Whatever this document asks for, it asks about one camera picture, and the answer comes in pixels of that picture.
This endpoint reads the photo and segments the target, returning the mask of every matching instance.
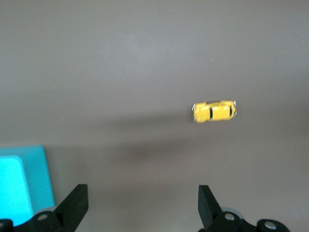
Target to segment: yellow toy car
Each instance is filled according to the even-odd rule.
[[[210,101],[195,103],[192,107],[192,119],[195,122],[230,120],[236,116],[235,101]]]

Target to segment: cyan block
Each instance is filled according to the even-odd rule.
[[[0,218],[14,226],[55,206],[43,146],[0,148]]]

